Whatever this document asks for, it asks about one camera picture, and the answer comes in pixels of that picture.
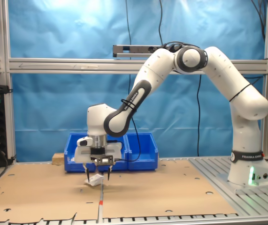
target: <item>wooden block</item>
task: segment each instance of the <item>wooden block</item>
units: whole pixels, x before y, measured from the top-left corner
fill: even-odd
[[[55,153],[53,156],[53,165],[64,165],[64,153]]]

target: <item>robot elbow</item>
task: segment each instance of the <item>robot elbow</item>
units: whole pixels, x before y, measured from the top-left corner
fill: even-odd
[[[261,120],[268,114],[268,100],[253,86],[247,87],[231,103],[247,120]]]

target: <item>green status light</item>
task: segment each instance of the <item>green status light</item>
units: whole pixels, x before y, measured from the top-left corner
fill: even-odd
[[[253,181],[253,174],[254,174],[254,167],[252,166],[250,169],[250,176],[248,178],[248,184],[252,185],[252,181]]]

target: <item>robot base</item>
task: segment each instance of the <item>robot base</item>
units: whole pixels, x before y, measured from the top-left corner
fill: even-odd
[[[219,174],[217,179],[235,194],[239,190],[268,188],[268,162],[237,161],[231,164],[229,176]]]

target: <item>slotted metal platform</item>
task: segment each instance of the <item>slotted metal platform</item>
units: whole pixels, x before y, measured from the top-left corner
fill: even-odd
[[[189,158],[161,158],[160,160],[189,160],[204,175],[211,185],[228,201],[237,211],[237,214],[217,215],[178,215],[174,217],[135,217],[135,218],[102,218],[102,206],[99,207],[98,220],[57,220],[43,221],[31,225],[83,225],[83,224],[268,224],[268,188],[256,190],[241,190],[237,195],[227,189],[220,180],[219,174],[228,173],[230,170],[230,157],[189,157]],[[8,225],[9,221],[0,223]]]

